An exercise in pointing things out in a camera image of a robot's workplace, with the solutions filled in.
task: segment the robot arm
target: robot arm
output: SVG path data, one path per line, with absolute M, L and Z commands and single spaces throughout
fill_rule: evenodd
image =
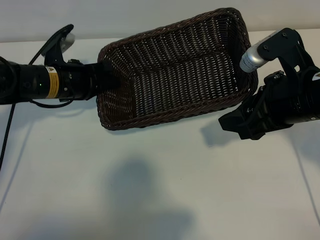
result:
M 320 69 L 295 30 L 284 28 L 250 47 L 240 67 L 249 73 L 276 58 L 284 72 L 267 76 L 257 94 L 222 116 L 224 130 L 238 133 L 241 139 L 258 140 L 268 132 L 320 119 Z
M 34 100 L 59 99 L 61 102 L 88 100 L 102 89 L 114 89 L 120 84 L 108 63 L 82 64 L 78 60 L 65 62 L 62 53 L 75 41 L 73 25 L 57 31 L 31 60 L 41 54 L 44 65 L 22 65 L 0 57 L 0 105 L 31 102 L 50 108 Z M 66 103 L 54 105 L 63 107 Z

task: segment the wicker basket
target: wicker basket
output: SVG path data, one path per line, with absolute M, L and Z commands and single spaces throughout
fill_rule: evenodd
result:
M 257 89 L 257 72 L 239 67 L 250 47 L 240 12 L 221 8 L 105 46 L 121 81 L 97 96 L 108 130 L 144 128 L 222 110 Z

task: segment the black cylindrical joint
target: black cylindrical joint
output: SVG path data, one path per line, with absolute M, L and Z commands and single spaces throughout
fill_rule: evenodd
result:
M 22 99 L 85 100 L 95 87 L 85 65 L 19 65 L 19 70 Z
M 271 117 L 281 124 L 320 119 L 320 80 L 309 81 L 303 94 L 269 102 Z

